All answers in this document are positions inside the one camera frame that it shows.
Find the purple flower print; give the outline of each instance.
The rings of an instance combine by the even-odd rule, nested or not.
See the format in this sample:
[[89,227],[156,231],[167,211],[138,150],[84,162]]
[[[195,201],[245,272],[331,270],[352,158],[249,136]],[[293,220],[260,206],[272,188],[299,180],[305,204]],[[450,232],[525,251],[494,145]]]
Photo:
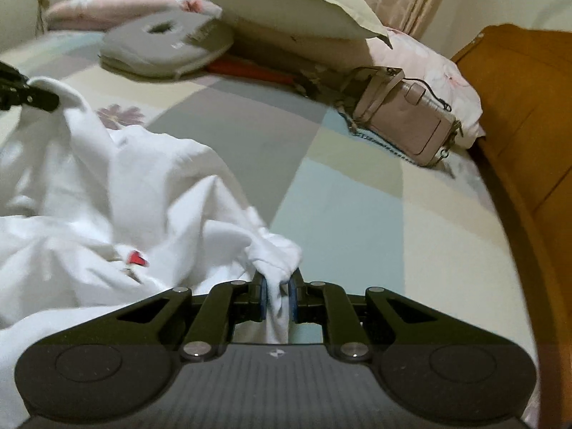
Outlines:
[[113,104],[107,108],[99,108],[97,115],[105,127],[113,130],[119,130],[127,125],[141,125],[143,124],[142,119],[145,117],[137,106],[121,111],[121,106],[118,104]]

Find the beige pillow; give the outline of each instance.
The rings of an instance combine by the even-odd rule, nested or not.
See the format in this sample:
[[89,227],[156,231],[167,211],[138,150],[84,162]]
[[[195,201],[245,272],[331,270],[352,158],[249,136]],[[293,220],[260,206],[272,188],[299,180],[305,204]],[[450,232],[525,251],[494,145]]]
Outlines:
[[[340,73],[360,66],[373,66],[367,39],[341,40],[324,37],[288,36],[282,32],[241,20],[235,27],[237,37],[260,41],[288,53],[315,61]],[[378,42],[391,51],[381,40]]]
[[365,39],[387,31],[364,0],[210,0],[225,15],[298,36]]

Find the red object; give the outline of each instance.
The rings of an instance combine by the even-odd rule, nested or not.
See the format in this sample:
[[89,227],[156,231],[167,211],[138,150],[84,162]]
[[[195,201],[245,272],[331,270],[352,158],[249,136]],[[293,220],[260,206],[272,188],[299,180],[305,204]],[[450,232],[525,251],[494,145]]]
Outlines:
[[273,71],[255,64],[223,56],[205,67],[209,73],[223,74],[248,79],[265,80],[276,84],[294,85],[294,76]]
[[129,259],[127,260],[127,264],[136,264],[139,266],[148,266],[149,263],[143,259],[140,252],[131,252],[129,255]]

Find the white cloth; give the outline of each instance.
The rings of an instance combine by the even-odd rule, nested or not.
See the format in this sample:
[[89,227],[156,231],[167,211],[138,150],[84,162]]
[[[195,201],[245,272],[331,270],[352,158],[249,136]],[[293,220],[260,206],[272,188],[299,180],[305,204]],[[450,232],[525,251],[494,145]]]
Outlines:
[[[268,232],[222,159],[138,125],[108,131],[71,88],[30,83],[60,106],[22,107],[0,152],[0,427],[27,417],[13,369],[29,345],[173,286],[206,294],[257,269],[268,319],[238,339],[287,340],[280,284],[300,248]],[[132,250],[149,263],[137,279],[124,272]]]

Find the metal pivot screw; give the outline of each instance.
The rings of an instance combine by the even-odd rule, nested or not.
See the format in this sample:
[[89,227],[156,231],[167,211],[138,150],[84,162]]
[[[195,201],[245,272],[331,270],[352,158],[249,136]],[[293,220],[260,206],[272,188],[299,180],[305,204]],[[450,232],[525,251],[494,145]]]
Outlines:
[[211,349],[212,347],[207,342],[203,342],[201,340],[197,340],[196,342],[189,342],[182,348],[182,350],[187,355],[197,358],[207,355]]
[[340,347],[340,352],[348,358],[361,358],[370,351],[370,348],[361,342],[347,342]]

